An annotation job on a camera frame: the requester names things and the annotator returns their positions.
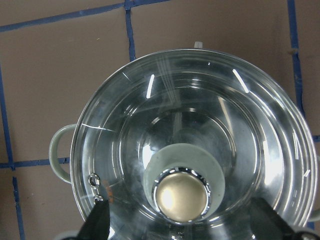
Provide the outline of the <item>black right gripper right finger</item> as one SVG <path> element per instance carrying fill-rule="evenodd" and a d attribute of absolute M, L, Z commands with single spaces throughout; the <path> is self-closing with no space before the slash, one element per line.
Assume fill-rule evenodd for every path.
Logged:
<path fill-rule="evenodd" d="M 297 240 L 295 231 L 263 198 L 250 201 L 250 228 L 256 240 Z"/>

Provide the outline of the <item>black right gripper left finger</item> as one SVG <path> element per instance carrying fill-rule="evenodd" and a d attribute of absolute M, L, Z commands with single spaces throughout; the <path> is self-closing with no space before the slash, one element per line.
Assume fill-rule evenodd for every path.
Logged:
<path fill-rule="evenodd" d="M 98 201 L 76 236 L 77 240 L 107 240 L 110 235 L 110 205 Z"/>

